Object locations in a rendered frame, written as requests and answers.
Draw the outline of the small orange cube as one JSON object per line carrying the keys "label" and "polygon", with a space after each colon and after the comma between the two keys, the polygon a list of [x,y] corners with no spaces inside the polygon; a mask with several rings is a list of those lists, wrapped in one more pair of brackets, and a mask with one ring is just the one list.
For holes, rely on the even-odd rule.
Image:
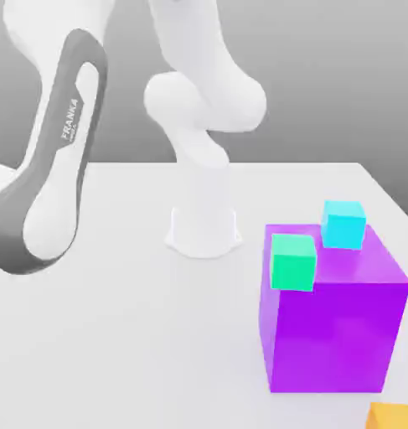
{"label": "small orange cube", "polygon": [[371,402],[365,429],[408,429],[408,405]]}

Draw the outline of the small green cube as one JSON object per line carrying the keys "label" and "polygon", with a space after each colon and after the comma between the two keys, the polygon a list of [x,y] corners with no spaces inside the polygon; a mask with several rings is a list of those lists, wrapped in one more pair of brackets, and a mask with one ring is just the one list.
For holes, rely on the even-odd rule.
{"label": "small green cube", "polygon": [[272,234],[270,287],[280,291],[311,292],[317,251],[310,235]]}

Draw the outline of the small cyan cube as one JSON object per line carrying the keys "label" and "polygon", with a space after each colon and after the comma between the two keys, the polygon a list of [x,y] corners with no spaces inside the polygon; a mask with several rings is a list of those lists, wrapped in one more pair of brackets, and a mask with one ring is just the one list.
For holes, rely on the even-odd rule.
{"label": "small cyan cube", "polygon": [[321,236],[325,248],[360,250],[365,227],[366,214],[359,201],[324,201]]}

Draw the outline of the large purple box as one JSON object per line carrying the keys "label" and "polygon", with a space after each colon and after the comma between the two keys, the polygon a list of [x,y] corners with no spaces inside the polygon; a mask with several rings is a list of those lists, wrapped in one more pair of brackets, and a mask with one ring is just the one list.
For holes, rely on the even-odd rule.
{"label": "large purple box", "polygon": [[[310,235],[310,292],[270,287],[271,237]],[[371,226],[361,251],[324,248],[320,227],[265,227],[259,331],[273,393],[380,393],[408,298],[408,277]]]}

